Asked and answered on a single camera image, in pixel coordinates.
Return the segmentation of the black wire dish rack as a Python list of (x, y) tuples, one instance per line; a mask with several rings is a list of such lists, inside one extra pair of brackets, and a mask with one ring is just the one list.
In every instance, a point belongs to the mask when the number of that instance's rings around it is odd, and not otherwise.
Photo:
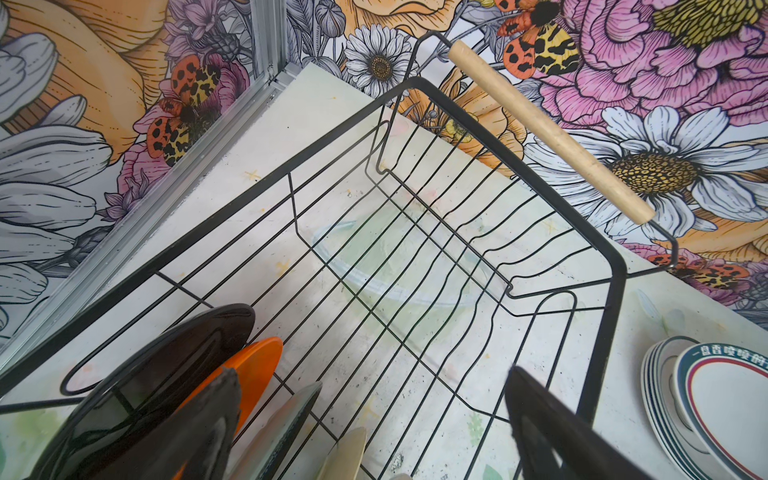
[(237, 303), (255, 312), (244, 347), (279, 337), (283, 352), (235, 450), (322, 382), (279, 478), (310, 476), (358, 427), (365, 479), (514, 477), (502, 398), (514, 365), (599, 434), (629, 434), (609, 424), (603, 385), (622, 250), (551, 172), (424, 80), (345, 116), (2, 377), (3, 478), (32, 479), (77, 406), (150, 342)]

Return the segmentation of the white plate red green band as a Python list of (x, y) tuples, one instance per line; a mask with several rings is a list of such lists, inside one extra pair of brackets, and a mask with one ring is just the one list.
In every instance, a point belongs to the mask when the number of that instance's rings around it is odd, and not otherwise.
[(696, 436), (734, 479), (767, 477), (767, 356), (700, 343), (681, 353), (674, 392)]

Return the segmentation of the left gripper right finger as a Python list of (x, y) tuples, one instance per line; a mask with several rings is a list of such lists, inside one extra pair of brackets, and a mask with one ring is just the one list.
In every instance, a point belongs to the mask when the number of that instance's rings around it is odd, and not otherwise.
[(519, 366), (504, 399), (525, 479), (646, 479), (648, 475)]

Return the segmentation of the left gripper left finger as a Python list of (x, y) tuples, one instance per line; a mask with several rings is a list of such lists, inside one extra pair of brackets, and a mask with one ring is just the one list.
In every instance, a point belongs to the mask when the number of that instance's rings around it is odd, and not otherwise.
[(178, 412), (101, 471), (103, 479), (221, 479), (239, 419), (237, 373), (225, 369)]

